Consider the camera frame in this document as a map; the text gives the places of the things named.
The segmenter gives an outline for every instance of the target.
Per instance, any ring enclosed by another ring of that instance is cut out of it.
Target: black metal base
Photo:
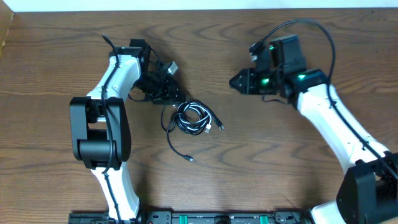
[[[266,213],[172,213],[145,212],[138,220],[123,224],[311,224],[307,212],[276,210]],[[105,213],[70,213],[68,224],[113,224]]]

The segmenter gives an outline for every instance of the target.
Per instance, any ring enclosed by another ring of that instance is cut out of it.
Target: wooden table
[[[315,128],[291,106],[243,96],[228,80],[253,66],[248,47],[277,24],[320,20],[333,34],[333,83],[359,122],[398,152],[397,9],[17,13],[0,60],[0,223],[65,223],[72,211],[107,210],[95,177],[72,154],[68,105],[103,76],[110,47],[143,38],[180,67],[181,85],[226,129],[176,131],[169,148],[162,107],[126,103],[128,162],[145,205],[185,210],[308,208],[333,200],[341,167]],[[297,25],[308,67],[330,64],[330,47]],[[134,97],[142,97],[138,91]],[[166,112],[168,118],[172,109]]]

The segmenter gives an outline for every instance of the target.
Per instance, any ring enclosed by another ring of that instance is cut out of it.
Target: green led
[[[305,75],[299,75],[297,78],[298,78],[299,80],[303,80],[303,79],[305,78]]]
[[[263,78],[261,80],[261,85],[266,85],[267,83],[269,83],[269,78]]]

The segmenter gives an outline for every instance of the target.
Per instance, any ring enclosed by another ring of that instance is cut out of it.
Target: green light
[[[297,78],[298,78],[299,80],[303,80],[303,79],[305,78],[305,75],[299,75]]]
[[[267,83],[269,83],[269,78],[263,78],[261,80],[261,85],[266,85]]]

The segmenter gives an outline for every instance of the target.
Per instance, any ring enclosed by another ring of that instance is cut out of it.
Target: white background
[[[4,0],[14,12],[398,7],[398,0]]]

